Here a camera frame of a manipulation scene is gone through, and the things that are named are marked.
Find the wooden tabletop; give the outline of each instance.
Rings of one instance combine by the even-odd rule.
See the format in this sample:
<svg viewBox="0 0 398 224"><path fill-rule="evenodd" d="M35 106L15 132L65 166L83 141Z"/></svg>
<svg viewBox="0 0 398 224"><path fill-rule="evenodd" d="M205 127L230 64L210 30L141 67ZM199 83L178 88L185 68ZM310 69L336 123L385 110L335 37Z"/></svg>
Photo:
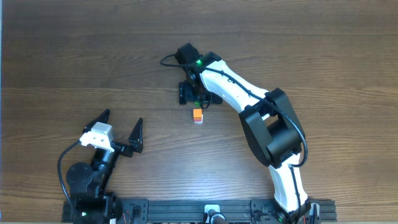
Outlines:
<svg viewBox="0 0 398 224"><path fill-rule="evenodd" d="M194 124L179 68L191 42L261 88L283 89L309 145L309 196L339 221L398 220L398 2L4 0L2 221L59 222L60 153L104 109L116 137L144 118L144 150L108 190L150 200L272 198L268 168L226 103ZM63 160L90 161L78 147Z"/></svg>

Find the table surface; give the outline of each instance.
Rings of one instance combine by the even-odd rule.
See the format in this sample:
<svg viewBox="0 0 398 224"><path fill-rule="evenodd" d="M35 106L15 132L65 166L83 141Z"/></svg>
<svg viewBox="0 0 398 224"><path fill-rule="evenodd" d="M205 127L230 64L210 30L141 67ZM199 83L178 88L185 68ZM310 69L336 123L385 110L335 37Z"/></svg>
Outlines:
<svg viewBox="0 0 398 224"><path fill-rule="evenodd" d="M339 221L397 220L398 2L5 0L2 221L59 222L60 153L104 109L118 139L144 118L144 150L109 183L150 200L272 198L268 168L226 103L192 121L181 69L159 60L191 42L250 83L289 96L305 130L309 196ZM63 174L94 153L78 147Z"/></svg>

